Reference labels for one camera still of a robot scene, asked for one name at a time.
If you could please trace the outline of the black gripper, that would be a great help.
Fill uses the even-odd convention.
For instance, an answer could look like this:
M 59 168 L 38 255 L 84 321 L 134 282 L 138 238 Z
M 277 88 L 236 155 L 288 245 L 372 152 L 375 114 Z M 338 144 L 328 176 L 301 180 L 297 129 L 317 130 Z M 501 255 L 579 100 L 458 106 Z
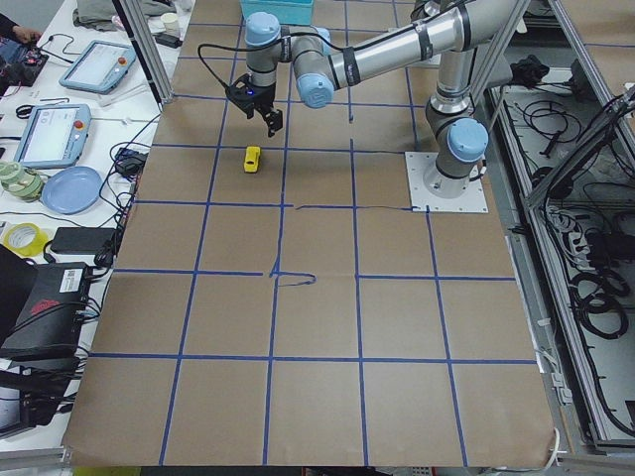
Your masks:
M 257 85 L 252 76 L 244 73 L 225 87 L 226 98 L 248 119 L 257 112 L 267 124 L 269 138 L 283 128 L 283 112 L 274 108 L 276 83 Z

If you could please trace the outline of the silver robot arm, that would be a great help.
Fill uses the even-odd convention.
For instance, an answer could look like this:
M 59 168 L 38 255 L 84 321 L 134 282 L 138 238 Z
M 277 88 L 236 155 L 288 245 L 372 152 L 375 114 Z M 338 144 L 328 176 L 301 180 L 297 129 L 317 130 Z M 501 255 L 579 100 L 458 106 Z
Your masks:
M 224 92 L 246 117 L 260 115 L 273 136 L 283 127 L 283 113 L 274 106 L 281 63 L 292 65 L 304 104 L 320 109 L 339 89 L 439 56 L 437 90 L 426 110 L 439 152 L 424 183 L 437 196 L 455 198 L 488 144 L 484 126 L 467 115 L 471 60 L 496 35 L 507 12 L 500 1 L 461 1 L 348 47 L 331 44 L 324 29 L 283 25 L 273 14 L 254 12 L 246 20 L 247 71 Z

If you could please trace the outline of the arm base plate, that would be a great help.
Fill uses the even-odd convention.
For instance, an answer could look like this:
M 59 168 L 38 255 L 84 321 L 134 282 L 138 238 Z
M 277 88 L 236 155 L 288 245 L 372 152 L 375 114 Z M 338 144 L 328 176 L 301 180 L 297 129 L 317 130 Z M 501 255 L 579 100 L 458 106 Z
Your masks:
M 432 213 L 487 213 L 478 166 L 466 178 L 447 178 L 437 168 L 437 156 L 437 153 L 405 153 L 411 208 Z

